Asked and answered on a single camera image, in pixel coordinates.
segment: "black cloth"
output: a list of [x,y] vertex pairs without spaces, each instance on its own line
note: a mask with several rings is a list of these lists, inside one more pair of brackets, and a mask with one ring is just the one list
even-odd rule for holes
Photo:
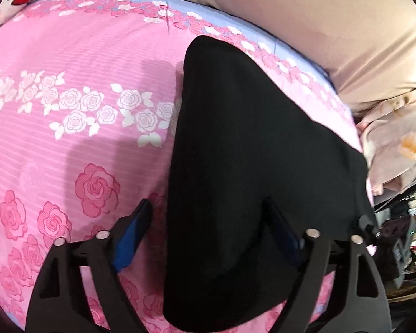
[[168,194],[164,316],[188,332],[237,326],[298,276],[263,219],[271,196],[301,236],[348,240],[375,222],[364,156],[313,122],[242,51],[197,37],[184,61]]

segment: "silver screw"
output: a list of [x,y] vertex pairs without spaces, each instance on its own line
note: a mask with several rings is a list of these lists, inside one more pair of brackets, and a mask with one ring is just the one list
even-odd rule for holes
[[106,239],[109,236],[110,236],[110,232],[108,230],[101,230],[101,231],[97,232],[97,234],[96,234],[96,238],[98,240]]
[[60,238],[57,238],[56,240],[54,240],[54,245],[55,246],[62,246],[66,242],[67,242],[67,240],[65,238],[60,237]]
[[355,244],[362,244],[364,242],[364,239],[360,235],[352,235],[351,241]]
[[310,238],[319,238],[320,237],[320,231],[318,231],[317,229],[307,229],[306,230],[306,234],[310,237]]

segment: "black fabric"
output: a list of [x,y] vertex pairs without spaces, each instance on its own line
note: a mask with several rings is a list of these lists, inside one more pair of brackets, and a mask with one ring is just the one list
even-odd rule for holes
[[263,220],[271,196],[298,236],[347,240],[368,214],[363,155],[313,122],[242,51],[197,37],[184,61],[169,176],[164,315],[188,332],[244,323],[298,275]]

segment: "pink bedsheet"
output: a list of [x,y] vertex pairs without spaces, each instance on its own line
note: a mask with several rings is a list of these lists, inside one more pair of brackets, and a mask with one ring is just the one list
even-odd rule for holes
[[[89,9],[93,4],[111,9]],[[360,149],[331,89],[294,59],[280,60],[198,17],[163,2],[43,0],[0,28],[0,305],[21,327],[53,240],[88,239],[150,197],[152,228],[120,280],[150,332],[179,332],[162,315],[165,194],[184,54],[196,35],[210,34],[204,26],[253,57],[313,120]],[[182,21],[202,28],[182,28]],[[107,327],[86,269],[83,277],[94,319]],[[332,281],[324,280],[313,319]],[[281,309],[229,332],[268,331]]]

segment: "beige fabric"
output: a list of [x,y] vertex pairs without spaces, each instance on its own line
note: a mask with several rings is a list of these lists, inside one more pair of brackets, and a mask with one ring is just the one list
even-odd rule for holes
[[324,67],[357,113],[416,88],[412,0],[189,0],[268,30]]

